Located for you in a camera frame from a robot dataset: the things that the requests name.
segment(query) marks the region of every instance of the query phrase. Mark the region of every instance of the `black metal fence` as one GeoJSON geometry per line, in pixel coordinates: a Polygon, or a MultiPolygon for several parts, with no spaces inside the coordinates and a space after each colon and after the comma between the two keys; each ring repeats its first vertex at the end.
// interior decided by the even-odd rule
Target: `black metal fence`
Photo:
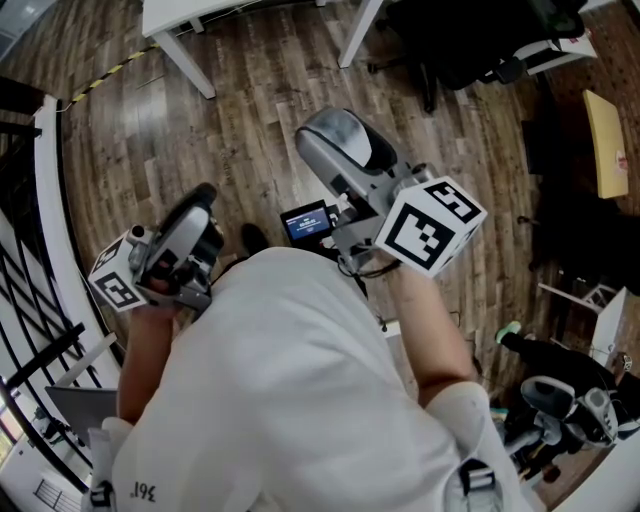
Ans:
{"type": "MultiPolygon", "coordinates": [[[[24,120],[25,114],[33,116],[42,105],[43,99],[42,92],[36,89],[0,78],[0,108],[20,113],[15,116],[16,118],[24,120]],[[5,94],[6,91],[11,91],[12,94],[5,94]],[[4,100],[7,97],[11,97],[10,102],[4,100]]],[[[54,421],[54,417],[39,396],[39,392],[42,390],[35,389],[30,381],[37,372],[42,372],[48,384],[54,385],[55,380],[51,375],[50,365],[54,361],[58,361],[62,368],[68,371],[69,361],[73,364],[83,356],[84,351],[79,342],[79,335],[84,331],[84,327],[82,324],[72,325],[65,315],[56,293],[57,285],[42,236],[35,186],[34,139],[40,135],[40,132],[33,127],[32,118],[27,117],[27,119],[29,120],[26,124],[0,122],[0,148],[2,148],[0,152],[0,209],[13,227],[12,247],[5,247],[0,243],[0,276],[4,281],[0,282],[0,295],[12,306],[22,334],[22,336],[16,336],[13,333],[13,338],[16,339],[11,339],[0,320],[0,344],[4,345],[16,368],[13,375],[4,376],[5,382],[0,379],[0,398],[4,401],[6,408],[11,411],[25,435],[51,466],[69,480],[74,487],[85,492],[86,485],[51,450],[47,441],[31,425],[12,396],[18,387],[24,385],[51,425],[56,426],[57,433],[64,442],[91,467],[91,462],[82,452],[77,441],[65,432],[63,425],[54,421]],[[36,279],[35,275],[32,275],[34,268],[28,265],[27,260],[31,256],[25,247],[30,255],[40,263],[38,269],[40,281],[36,279]],[[40,289],[36,284],[40,282],[40,286],[43,286],[42,275],[44,275],[46,282],[45,290],[40,289]],[[42,344],[34,342],[32,333],[37,333],[40,338],[44,338],[48,345],[42,350],[38,350],[37,346],[42,346],[42,344]],[[19,360],[16,355],[15,343],[28,344],[32,354],[29,361],[21,362],[19,360]]],[[[101,387],[95,370],[89,367],[86,372],[93,384],[96,387],[101,387]]],[[[41,484],[39,492],[42,494],[46,490],[47,488],[41,484]]],[[[62,512],[75,510],[60,508],[62,498],[61,496],[58,498],[56,506],[59,508],[53,507],[55,510],[62,512]]]]}

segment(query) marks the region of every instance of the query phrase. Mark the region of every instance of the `black office chair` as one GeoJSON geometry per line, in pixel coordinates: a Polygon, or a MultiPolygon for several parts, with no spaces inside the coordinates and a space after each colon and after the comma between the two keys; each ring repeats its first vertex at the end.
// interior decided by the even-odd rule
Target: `black office chair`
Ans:
{"type": "Polygon", "coordinates": [[[520,48],[542,40],[580,37],[584,24],[578,10],[586,0],[400,0],[387,8],[391,27],[403,40],[404,57],[376,73],[406,64],[424,96],[424,108],[435,108],[436,79],[457,90],[476,80],[513,82],[526,71],[514,57],[520,48]]]}

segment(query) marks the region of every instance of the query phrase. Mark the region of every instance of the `person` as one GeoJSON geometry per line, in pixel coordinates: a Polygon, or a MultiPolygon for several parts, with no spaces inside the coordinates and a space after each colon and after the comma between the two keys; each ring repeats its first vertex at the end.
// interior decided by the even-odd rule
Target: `person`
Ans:
{"type": "Polygon", "coordinates": [[[243,229],[251,257],[175,340],[174,311],[134,310],[119,418],[91,433],[84,506],[444,511],[466,493],[461,472],[479,467],[492,477],[478,490],[501,502],[479,510],[530,510],[435,281],[407,266],[388,274],[416,403],[353,281],[255,231],[243,229]]]}
{"type": "Polygon", "coordinates": [[[618,422],[618,437],[624,440],[640,430],[640,379],[630,373],[631,359],[620,352],[609,371],[587,354],[569,350],[555,343],[526,339],[520,336],[520,322],[510,322],[496,334],[499,345],[520,355],[520,358],[541,375],[558,379],[572,386],[576,397],[590,389],[609,393],[618,422]]]}

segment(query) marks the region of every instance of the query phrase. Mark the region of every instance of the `wooden floor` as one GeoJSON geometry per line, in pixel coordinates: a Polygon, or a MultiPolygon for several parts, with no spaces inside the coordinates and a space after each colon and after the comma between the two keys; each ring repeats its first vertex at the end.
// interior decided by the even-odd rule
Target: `wooden floor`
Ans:
{"type": "MultiPolygon", "coordinates": [[[[432,162],[453,176],[489,211],[473,244],[439,281],[480,361],[485,385],[494,396],[502,395],[505,386],[518,382],[522,368],[517,357],[493,343],[495,331],[519,319],[539,337],[551,332],[548,297],[535,284],[553,282],[555,269],[528,271],[530,227],[516,222],[519,215],[533,213],[538,199],[520,127],[521,120],[533,117],[536,83],[523,79],[511,86],[441,91],[437,110],[428,116],[403,69],[375,76],[366,71],[367,62],[400,51],[393,34],[371,30],[353,65],[337,67],[357,5],[354,0],[324,8],[312,2],[271,7],[214,21],[204,34],[183,35],[183,43],[213,78],[218,92],[213,100],[205,100],[161,50],[154,50],[66,112],[65,176],[85,268],[131,224],[155,224],[202,181],[219,191],[215,216],[226,235],[225,261],[241,254],[238,230],[244,222],[258,224],[273,244],[284,245],[279,214],[327,196],[297,155],[294,132],[324,106],[347,107],[395,136],[415,162],[432,162]]],[[[136,0],[59,0],[0,63],[0,74],[68,100],[148,44],[140,36],[140,9],[136,0]]],[[[632,30],[621,7],[614,9],[607,11],[613,14],[607,14],[606,23],[624,23],[632,30]]],[[[611,67],[617,60],[611,59],[618,57],[609,57],[607,45],[620,38],[614,28],[608,27],[604,39],[602,27],[597,30],[601,59],[584,64],[596,68],[578,64],[553,72],[558,95],[584,86],[575,82],[576,69],[598,84],[608,80],[604,74],[615,76],[611,67]]],[[[620,44],[627,52],[624,58],[635,51],[637,62],[637,43],[620,44]]],[[[632,80],[621,76],[616,87],[626,79],[632,80]]],[[[634,162],[640,165],[640,145],[635,144],[640,111],[632,85],[625,94],[622,114],[629,120],[625,136],[633,132],[628,148],[633,168],[634,162]]],[[[640,208],[637,176],[623,202],[635,214],[640,208]]],[[[383,316],[395,316],[384,280],[373,283],[372,295],[383,316]]],[[[125,318],[108,313],[108,321],[118,332],[126,331],[125,318]]]]}

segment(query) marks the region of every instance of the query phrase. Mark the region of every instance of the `shoe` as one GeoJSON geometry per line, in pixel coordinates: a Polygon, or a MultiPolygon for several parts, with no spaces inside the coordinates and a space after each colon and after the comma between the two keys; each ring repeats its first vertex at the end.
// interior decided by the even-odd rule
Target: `shoe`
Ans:
{"type": "Polygon", "coordinates": [[[513,333],[518,334],[522,330],[522,324],[517,320],[513,322],[509,322],[506,327],[503,327],[496,333],[496,343],[499,345],[502,343],[502,338],[504,338],[505,334],[513,333]]]}
{"type": "Polygon", "coordinates": [[[267,237],[255,224],[243,224],[240,228],[240,236],[242,237],[242,245],[249,256],[258,254],[269,247],[267,237]]]}

